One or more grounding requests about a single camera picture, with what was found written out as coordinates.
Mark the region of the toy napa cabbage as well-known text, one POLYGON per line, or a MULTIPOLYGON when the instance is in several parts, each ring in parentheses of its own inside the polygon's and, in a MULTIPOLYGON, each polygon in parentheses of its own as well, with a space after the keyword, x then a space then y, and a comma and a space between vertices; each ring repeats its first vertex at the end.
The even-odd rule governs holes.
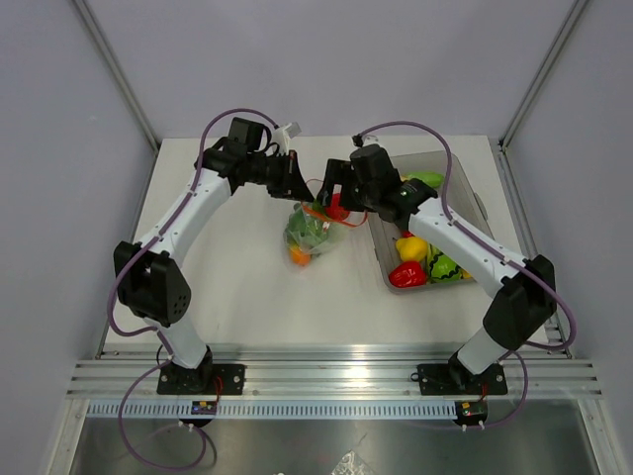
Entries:
POLYGON ((344 229, 336 223, 323 221, 295 203, 283 232, 287 247, 297 245, 311 255, 329 252, 345 238, 344 229))

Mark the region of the grey plastic food bin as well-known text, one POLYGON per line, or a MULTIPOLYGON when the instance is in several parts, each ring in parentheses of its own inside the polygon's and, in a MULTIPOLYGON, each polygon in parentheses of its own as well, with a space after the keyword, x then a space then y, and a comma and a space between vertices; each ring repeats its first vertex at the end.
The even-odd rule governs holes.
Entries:
MULTIPOLYGON (((452 157, 451 172, 446 172, 447 158, 443 151, 412 153, 395 155, 392 157, 394 167, 401 175, 431 171, 444 175, 444 183, 436 189, 437 192, 447 192, 447 203, 453 219, 467 226, 478 236, 491 237, 493 234, 487 223, 486 215, 480 207, 478 197, 474 192, 467 175, 457 156, 452 157)), ((408 238, 396 225, 381 220, 378 215, 369 216, 369 229, 375 245, 377 260, 387 288, 397 294, 412 294, 415 292, 438 289, 440 286, 464 283, 470 280, 470 275, 463 269, 464 263, 473 263, 477 256, 484 257, 484 251, 471 243, 463 233, 449 225, 441 205, 441 200, 429 199, 422 204, 421 212, 414 217, 415 236, 436 246, 453 259, 466 273, 464 280, 456 282, 433 284, 427 274, 427 256, 420 262, 426 272, 427 283, 424 286, 412 288, 396 288, 389 282, 389 274, 403 262, 396 251, 395 243, 399 238, 408 238)))

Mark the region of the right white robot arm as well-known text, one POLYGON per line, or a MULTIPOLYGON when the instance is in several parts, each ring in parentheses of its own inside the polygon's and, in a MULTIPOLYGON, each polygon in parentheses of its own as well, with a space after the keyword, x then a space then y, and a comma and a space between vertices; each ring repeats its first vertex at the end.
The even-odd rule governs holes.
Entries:
POLYGON ((380 145, 361 146, 346 160, 329 159, 317 200, 328 205, 335 188, 341 207, 375 213, 435 245, 491 297, 481 328, 446 364, 450 383, 459 392, 473 391, 493 364, 524 346, 555 313, 550 260, 508 250, 454 212, 444 190, 417 178, 403 180, 380 145))

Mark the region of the aluminium frame post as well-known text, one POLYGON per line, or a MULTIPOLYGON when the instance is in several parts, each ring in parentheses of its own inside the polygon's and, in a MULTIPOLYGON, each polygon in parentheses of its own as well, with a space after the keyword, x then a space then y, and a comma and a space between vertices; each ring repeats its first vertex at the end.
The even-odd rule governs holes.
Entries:
POLYGON ((522 95, 509 123, 498 139, 498 146, 502 152, 509 150, 512 141, 527 120, 591 4, 592 1, 590 0, 575 0, 572 3, 540 61, 535 74, 530 80, 527 89, 522 95))
POLYGON ((161 140, 150 123, 119 59, 89 1, 71 0, 70 5, 83 25, 87 37, 103 62, 121 99, 154 156, 158 156, 161 140))

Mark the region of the toy red bell pepper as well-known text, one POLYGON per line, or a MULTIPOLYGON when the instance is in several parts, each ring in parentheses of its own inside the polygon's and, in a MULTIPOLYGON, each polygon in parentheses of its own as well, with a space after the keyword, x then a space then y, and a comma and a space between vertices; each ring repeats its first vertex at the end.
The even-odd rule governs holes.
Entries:
POLYGON ((427 275, 419 262, 407 261, 389 274, 389 282, 400 289, 419 287, 427 283, 427 275))

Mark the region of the toy green watermelon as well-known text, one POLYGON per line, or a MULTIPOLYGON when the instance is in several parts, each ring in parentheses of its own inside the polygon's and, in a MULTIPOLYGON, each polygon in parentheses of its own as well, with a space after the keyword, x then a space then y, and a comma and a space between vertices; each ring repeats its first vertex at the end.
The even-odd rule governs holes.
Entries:
POLYGON ((434 245, 429 247, 426 264, 428 277, 433 284, 456 282, 466 278, 462 267, 434 245))

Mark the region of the aluminium mounting rail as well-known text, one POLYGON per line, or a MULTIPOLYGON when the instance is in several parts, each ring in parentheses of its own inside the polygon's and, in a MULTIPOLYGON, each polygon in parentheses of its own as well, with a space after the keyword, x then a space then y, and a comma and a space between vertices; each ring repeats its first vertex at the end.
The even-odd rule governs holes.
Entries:
MULTIPOLYGON (((521 350, 523 359, 503 362, 508 398, 600 399, 602 385, 594 365, 568 353, 521 350)), ((448 359, 446 348, 423 345, 334 345, 257 347, 217 344, 218 363, 245 367, 245 400, 406 400, 420 396, 410 376, 420 363, 448 359)), ((82 359, 71 372, 66 392, 74 398, 116 398, 138 380, 142 398, 154 396, 155 349, 144 344, 108 344, 93 359, 82 359)))

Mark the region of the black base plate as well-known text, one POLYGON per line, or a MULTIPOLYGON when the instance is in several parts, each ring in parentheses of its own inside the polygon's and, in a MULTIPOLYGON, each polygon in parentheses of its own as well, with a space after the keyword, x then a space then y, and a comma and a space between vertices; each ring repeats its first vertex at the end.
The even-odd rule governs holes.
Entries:
POLYGON ((418 384, 422 396, 503 396, 508 393, 499 364, 472 375, 449 363, 422 363, 409 379, 418 384))
POLYGON ((239 396, 243 393, 245 370, 242 364, 203 363, 189 369, 169 363, 160 370, 156 392, 168 396, 239 396))

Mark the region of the clear zip top bag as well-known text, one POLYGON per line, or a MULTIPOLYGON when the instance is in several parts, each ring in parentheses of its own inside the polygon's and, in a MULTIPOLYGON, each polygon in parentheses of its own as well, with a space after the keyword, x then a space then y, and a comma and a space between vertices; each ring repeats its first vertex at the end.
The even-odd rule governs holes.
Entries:
POLYGON ((367 222, 367 212, 343 208, 341 198, 342 186, 335 185, 328 206, 317 201, 294 204, 283 231, 284 245, 293 264, 307 267, 367 222))

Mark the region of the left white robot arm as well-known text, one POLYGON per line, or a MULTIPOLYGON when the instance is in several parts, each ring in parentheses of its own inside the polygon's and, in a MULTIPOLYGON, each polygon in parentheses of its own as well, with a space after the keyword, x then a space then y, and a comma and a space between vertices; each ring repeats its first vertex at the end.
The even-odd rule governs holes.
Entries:
POLYGON ((211 216, 248 183, 265 187, 273 198, 310 201, 297 154, 290 147, 296 123, 267 127, 231 112, 226 136, 199 145, 194 172, 185 190, 151 231, 114 250, 116 280, 108 306, 121 304, 144 321, 167 352, 159 366, 161 395, 219 392, 221 373, 213 354, 188 316, 192 291, 181 270, 189 249, 211 216))

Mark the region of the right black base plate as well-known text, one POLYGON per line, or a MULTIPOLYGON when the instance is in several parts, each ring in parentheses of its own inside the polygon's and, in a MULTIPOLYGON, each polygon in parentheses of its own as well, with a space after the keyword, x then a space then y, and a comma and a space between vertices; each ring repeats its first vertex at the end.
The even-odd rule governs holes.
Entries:
POLYGON ((422 363, 409 379, 418 384, 422 396, 503 396, 508 393, 499 364, 472 375, 449 363, 422 363))

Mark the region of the toy yellow pear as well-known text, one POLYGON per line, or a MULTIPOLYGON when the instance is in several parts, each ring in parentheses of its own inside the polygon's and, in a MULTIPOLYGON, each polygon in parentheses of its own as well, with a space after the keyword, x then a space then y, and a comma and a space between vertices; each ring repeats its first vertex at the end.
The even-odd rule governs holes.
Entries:
POLYGON ((428 243, 416 236, 397 239, 395 247, 402 262, 421 262, 428 253, 428 243))

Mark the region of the toy green orange mango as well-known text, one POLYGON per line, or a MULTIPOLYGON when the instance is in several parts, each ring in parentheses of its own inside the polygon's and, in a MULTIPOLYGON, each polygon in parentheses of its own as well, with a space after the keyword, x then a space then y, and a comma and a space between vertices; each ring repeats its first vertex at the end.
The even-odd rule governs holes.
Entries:
POLYGON ((301 250, 297 245, 291 245, 288 248, 288 252, 291 261, 297 266, 306 267, 312 261, 312 256, 301 250))

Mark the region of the crumpled clear plastic wrap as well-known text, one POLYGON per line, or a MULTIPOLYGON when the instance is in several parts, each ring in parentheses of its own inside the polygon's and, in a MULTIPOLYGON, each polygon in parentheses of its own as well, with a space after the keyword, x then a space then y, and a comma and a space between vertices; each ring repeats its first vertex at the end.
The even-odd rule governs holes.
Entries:
POLYGON ((331 470, 331 475, 373 475, 375 471, 354 450, 347 451, 331 470))

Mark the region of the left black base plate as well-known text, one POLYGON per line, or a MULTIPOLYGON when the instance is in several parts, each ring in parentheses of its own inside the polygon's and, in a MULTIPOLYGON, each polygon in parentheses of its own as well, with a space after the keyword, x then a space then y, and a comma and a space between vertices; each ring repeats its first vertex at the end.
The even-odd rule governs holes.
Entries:
POLYGON ((189 369, 169 363, 160 370, 156 392, 168 396, 239 396, 243 393, 245 370, 242 364, 203 363, 189 369))

